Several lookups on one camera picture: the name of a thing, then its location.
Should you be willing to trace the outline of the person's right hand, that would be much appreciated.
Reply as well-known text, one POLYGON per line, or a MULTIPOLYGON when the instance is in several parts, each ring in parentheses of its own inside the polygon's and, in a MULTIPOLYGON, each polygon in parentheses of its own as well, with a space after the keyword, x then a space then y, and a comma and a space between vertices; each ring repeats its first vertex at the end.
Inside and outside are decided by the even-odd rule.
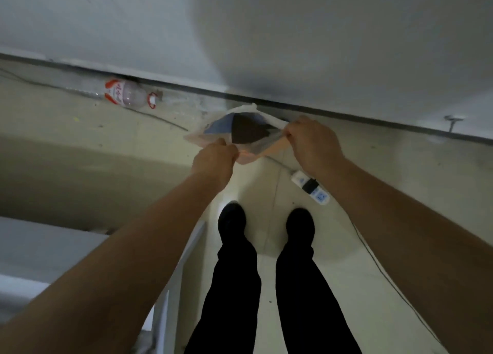
POLYGON ((311 143, 292 148, 300 167, 320 182, 330 182, 346 163, 335 132, 317 120, 311 126, 311 143))

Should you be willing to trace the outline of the person's trouser leg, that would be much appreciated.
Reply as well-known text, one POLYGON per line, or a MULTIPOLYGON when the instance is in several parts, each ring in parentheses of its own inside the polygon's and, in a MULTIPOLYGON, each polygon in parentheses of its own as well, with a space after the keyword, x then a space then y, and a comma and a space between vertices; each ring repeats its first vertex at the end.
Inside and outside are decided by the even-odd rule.
POLYGON ((276 263, 276 298, 288 354, 362 354, 310 243, 289 239, 276 263))
POLYGON ((261 294, 257 252, 244 233, 229 234, 217 256, 200 320, 184 354, 253 354, 261 294))

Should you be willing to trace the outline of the person's right forearm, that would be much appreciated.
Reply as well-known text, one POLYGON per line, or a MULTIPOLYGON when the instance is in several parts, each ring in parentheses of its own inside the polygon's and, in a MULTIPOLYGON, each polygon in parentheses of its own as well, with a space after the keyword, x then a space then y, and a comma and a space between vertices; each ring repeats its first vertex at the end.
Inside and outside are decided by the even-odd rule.
POLYGON ((345 158, 312 172, 450 354, 493 354, 493 247, 345 158))

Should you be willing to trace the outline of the person's left forearm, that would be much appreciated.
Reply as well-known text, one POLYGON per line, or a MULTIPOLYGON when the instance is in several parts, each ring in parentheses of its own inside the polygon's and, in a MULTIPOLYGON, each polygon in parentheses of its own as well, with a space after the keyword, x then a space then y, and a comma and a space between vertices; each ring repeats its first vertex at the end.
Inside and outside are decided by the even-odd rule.
POLYGON ((194 171, 0 329, 0 354, 126 354, 232 172, 194 171))

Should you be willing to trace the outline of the person's right trouser leg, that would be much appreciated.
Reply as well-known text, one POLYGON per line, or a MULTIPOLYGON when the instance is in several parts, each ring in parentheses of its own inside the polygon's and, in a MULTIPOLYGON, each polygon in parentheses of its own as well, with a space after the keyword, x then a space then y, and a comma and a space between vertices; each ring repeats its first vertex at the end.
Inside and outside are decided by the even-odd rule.
POLYGON ((310 243, 289 239, 276 263, 276 298, 288 354, 362 354, 310 243))

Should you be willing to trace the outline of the person's left hand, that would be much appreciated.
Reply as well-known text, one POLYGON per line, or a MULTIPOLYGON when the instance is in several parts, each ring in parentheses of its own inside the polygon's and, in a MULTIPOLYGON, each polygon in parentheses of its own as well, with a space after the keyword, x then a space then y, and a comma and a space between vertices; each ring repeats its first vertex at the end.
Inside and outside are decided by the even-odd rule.
POLYGON ((233 167, 222 167, 216 160, 214 142, 202 149, 194 158, 191 175, 209 184, 215 193, 221 192, 229 183, 233 167))

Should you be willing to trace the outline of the dark brown item in bag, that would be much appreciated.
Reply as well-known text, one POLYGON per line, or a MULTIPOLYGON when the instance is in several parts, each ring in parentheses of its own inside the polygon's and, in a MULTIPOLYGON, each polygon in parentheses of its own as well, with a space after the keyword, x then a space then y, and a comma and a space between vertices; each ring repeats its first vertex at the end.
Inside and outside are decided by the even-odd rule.
POLYGON ((231 142, 251 144, 268 137, 275 129, 261 114, 236 113, 232 118, 231 142))

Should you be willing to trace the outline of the metal wall hook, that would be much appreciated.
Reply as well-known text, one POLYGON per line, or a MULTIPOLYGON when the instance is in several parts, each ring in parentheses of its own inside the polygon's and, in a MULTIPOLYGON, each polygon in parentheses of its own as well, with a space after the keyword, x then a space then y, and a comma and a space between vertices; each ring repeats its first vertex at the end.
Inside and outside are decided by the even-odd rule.
POLYGON ((454 127, 457 123, 466 120, 466 117, 460 115, 445 115, 444 120, 449 123, 448 133, 453 133, 454 127))

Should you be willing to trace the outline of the blue item in bag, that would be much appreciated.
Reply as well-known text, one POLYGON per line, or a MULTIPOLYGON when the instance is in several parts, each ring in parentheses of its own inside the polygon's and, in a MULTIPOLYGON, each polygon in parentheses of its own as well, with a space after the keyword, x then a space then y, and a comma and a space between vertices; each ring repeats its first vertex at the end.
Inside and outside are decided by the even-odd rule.
POLYGON ((235 114, 226 114, 220 119, 214 120, 207 124, 203 134, 230 134, 232 133, 233 120, 235 114))

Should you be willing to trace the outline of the person's right black shoe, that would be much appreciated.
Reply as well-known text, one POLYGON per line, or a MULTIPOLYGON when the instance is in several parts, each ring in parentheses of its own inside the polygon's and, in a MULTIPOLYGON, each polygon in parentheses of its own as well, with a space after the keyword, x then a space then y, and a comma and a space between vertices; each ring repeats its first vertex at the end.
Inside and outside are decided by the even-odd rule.
POLYGON ((305 208, 295 208, 287 217, 287 245, 296 250, 312 251, 316 227, 311 213, 305 208))

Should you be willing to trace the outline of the translucent plastic bag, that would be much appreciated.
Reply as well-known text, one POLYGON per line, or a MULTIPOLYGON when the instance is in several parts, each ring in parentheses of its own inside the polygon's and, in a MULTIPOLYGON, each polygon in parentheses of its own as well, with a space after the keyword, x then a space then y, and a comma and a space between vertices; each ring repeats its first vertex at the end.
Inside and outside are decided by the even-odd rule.
POLYGON ((237 159, 237 163, 239 164, 250 164, 255 160, 269 156, 271 154, 282 151, 287 148, 290 144, 287 138, 283 134, 283 129, 288 125, 288 122, 279 118, 276 118, 270 114, 262 112, 258 110, 256 104, 245 104, 236 108, 232 108, 228 111, 223 112, 215 112, 205 120, 200 123, 195 129, 188 132, 184 139, 198 147, 204 148, 212 142, 216 141, 219 138, 223 138, 227 144, 233 144, 231 142, 231 134, 203 134, 205 127, 210 122, 220 119, 226 114, 231 113, 257 113, 261 114, 265 120, 274 126, 276 129, 272 132, 268 137, 256 141, 251 144, 234 144, 237 146, 239 151, 239 157, 237 159))

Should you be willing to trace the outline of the person's left trouser leg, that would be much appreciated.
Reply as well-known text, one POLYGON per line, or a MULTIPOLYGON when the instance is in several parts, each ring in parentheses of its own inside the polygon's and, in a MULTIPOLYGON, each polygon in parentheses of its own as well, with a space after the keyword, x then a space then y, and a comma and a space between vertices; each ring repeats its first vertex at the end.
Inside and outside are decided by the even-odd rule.
POLYGON ((184 354, 253 354, 261 294, 257 252, 244 233, 229 234, 217 256, 200 320, 184 354))

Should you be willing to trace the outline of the person's black shoe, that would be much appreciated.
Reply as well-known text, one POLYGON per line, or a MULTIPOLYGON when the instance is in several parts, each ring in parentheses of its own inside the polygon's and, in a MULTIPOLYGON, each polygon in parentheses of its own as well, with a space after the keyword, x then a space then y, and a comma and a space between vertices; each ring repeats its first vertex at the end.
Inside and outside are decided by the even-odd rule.
POLYGON ((236 201, 231 201, 221 211, 217 223, 218 232, 223 245, 243 241, 247 224, 243 207, 236 201))
POLYGON ((316 227, 311 213, 305 208, 295 208, 287 217, 287 245, 296 250, 312 251, 316 227))

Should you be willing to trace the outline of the person's left black shoe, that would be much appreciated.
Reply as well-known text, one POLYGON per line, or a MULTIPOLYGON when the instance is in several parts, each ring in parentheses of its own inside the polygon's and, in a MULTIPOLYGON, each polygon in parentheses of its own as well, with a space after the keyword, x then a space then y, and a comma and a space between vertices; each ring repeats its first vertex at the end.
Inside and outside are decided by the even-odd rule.
POLYGON ((243 207, 236 201, 231 201, 221 211, 217 223, 218 232, 223 245, 243 241, 247 224, 243 207))

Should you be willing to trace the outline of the white power strip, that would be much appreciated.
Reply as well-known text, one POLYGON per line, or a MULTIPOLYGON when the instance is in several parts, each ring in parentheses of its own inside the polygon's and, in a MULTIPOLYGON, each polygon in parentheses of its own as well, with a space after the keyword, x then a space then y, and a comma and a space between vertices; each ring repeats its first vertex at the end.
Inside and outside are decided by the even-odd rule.
MULTIPOLYGON (((302 170, 297 170, 291 175, 291 181, 302 190, 302 186, 304 181, 312 178, 306 175, 302 170)), ((328 204, 330 201, 330 195, 328 192, 322 187, 319 183, 317 190, 315 190, 311 195, 308 195, 314 201, 316 201, 319 205, 324 206, 328 204)))

